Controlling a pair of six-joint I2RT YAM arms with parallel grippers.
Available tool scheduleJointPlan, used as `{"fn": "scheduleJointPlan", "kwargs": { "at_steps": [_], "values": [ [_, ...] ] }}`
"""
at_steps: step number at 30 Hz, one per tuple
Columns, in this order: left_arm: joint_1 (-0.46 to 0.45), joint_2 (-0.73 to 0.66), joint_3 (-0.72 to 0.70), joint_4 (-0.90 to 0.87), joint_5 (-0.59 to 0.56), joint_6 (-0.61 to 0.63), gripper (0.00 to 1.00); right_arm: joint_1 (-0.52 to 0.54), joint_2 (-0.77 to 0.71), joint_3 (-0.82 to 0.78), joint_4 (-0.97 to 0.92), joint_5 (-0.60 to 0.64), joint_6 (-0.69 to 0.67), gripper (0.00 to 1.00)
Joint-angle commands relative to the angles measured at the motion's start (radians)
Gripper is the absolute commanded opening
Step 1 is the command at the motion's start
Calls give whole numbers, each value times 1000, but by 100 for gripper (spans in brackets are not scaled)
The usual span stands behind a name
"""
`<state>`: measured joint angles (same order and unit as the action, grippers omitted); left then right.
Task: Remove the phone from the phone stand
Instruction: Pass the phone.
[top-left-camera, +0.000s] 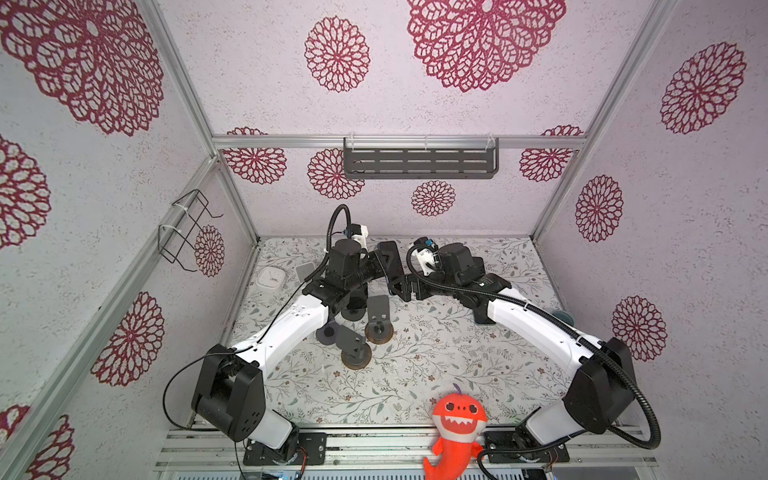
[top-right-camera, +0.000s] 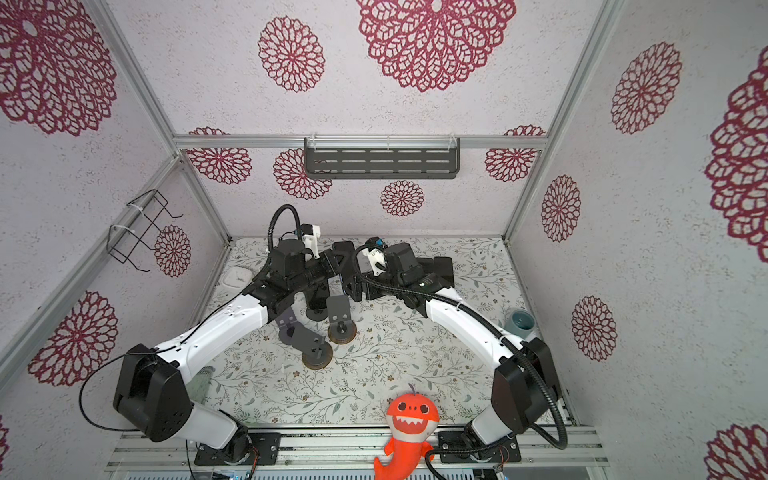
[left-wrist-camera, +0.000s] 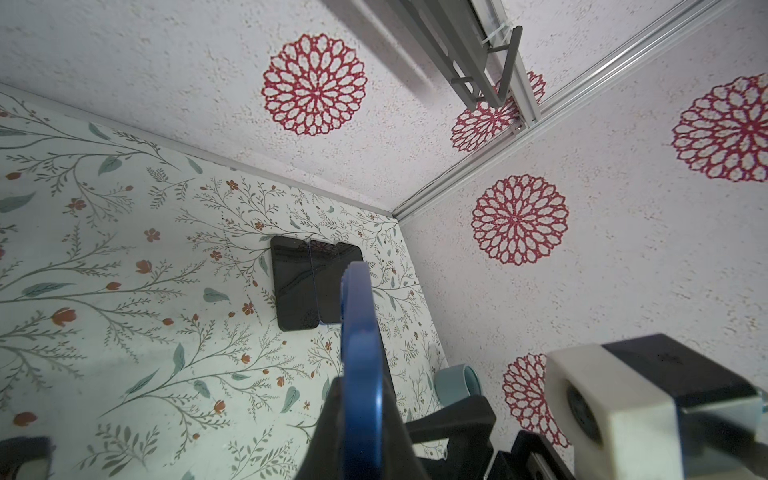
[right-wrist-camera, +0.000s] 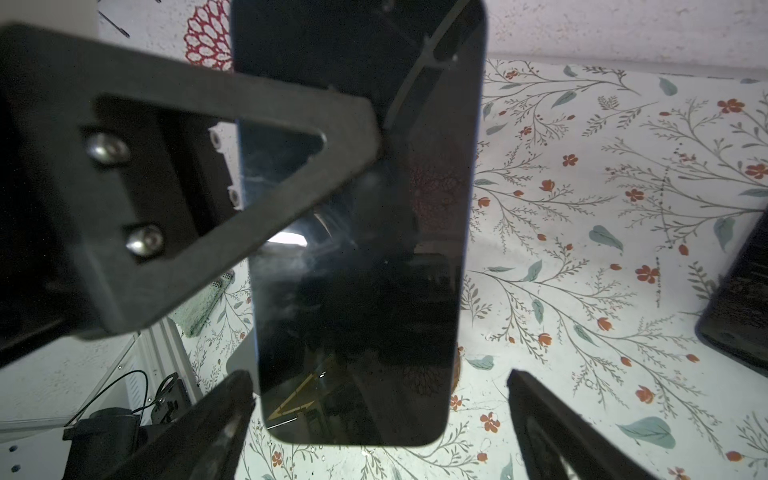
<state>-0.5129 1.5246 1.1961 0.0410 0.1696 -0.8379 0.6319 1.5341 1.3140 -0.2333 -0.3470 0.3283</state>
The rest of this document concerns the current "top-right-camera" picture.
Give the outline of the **phone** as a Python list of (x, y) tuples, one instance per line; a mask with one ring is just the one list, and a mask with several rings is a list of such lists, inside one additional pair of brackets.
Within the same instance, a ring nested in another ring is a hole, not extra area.
[(446, 256), (437, 256), (434, 258), (420, 258), (426, 274), (435, 274), (441, 278), (449, 287), (455, 286), (453, 259)]
[(329, 284), (323, 281), (313, 285), (304, 291), (304, 295), (309, 310), (326, 310), (327, 299), (330, 296)]
[(352, 241), (339, 241), (332, 244), (332, 251), (338, 260), (340, 283), (343, 292), (355, 302), (362, 300), (362, 285), (353, 265), (355, 247)]

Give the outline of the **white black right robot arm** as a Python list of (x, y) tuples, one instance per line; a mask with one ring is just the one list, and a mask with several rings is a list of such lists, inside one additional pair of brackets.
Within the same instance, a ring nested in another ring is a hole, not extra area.
[(561, 390), (549, 347), (497, 326), (460, 296), (449, 257), (417, 256), (411, 245), (371, 238), (344, 255), (343, 265), (376, 293), (392, 294), (440, 325), (493, 371), (490, 405), (466, 430), (478, 448), (532, 430), (552, 447), (568, 446), (558, 406)]

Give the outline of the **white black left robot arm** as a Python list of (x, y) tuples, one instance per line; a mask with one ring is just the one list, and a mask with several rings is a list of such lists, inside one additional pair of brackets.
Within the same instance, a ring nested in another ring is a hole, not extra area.
[(244, 289), (196, 327), (123, 357), (113, 407), (154, 442), (181, 438), (218, 450), (241, 447), (247, 429), (222, 411), (191, 400), (188, 383), (217, 355), (276, 320), (298, 293), (341, 272), (346, 256), (327, 249), (312, 257), (300, 240), (280, 242)]

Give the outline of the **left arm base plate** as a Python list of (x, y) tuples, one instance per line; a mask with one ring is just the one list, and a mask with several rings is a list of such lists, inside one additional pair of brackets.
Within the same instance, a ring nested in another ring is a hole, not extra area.
[(277, 432), (238, 434), (223, 449), (202, 444), (197, 448), (195, 466), (271, 466), (277, 462), (282, 435)]

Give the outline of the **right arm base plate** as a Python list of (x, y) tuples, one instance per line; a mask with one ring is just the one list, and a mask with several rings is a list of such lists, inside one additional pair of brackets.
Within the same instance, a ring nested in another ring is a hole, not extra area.
[(442, 463), (501, 464), (518, 463), (522, 459), (517, 438), (512, 434), (490, 444), (483, 444), (468, 431), (444, 430), (437, 438)]

